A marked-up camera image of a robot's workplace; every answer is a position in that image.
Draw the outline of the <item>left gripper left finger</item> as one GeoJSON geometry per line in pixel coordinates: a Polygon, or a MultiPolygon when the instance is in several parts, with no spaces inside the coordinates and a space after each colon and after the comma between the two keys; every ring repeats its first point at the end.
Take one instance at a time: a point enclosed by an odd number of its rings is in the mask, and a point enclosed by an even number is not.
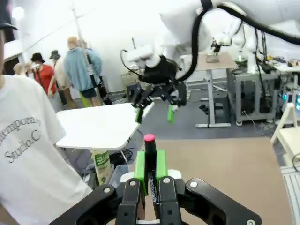
{"type": "Polygon", "coordinates": [[[143,183],[130,178],[118,187],[100,185],[92,193],[51,222],[52,225],[135,225],[143,183]]]}

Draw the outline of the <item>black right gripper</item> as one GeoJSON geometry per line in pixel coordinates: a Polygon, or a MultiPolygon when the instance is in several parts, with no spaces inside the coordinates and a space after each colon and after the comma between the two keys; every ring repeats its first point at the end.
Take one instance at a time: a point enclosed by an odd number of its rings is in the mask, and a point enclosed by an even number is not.
{"type": "Polygon", "coordinates": [[[169,103],[167,121],[175,122],[175,112],[187,104],[187,88],[183,81],[176,78],[177,66],[165,56],[160,56],[160,62],[155,67],[145,67],[140,81],[147,83],[145,90],[138,85],[134,91],[131,105],[136,109],[135,121],[139,124],[143,120],[144,109],[152,103],[150,97],[161,97],[169,103]]]}

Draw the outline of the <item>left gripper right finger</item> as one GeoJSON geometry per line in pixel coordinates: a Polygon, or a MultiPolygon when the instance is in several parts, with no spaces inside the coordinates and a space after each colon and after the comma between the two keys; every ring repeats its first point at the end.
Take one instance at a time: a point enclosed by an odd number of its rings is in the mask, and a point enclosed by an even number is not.
{"type": "Polygon", "coordinates": [[[200,178],[185,182],[171,176],[166,166],[166,151],[157,151],[157,183],[162,225],[180,225],[184,208],[207,225],[260,225],[259,215],[233,200],[200,178]]]}

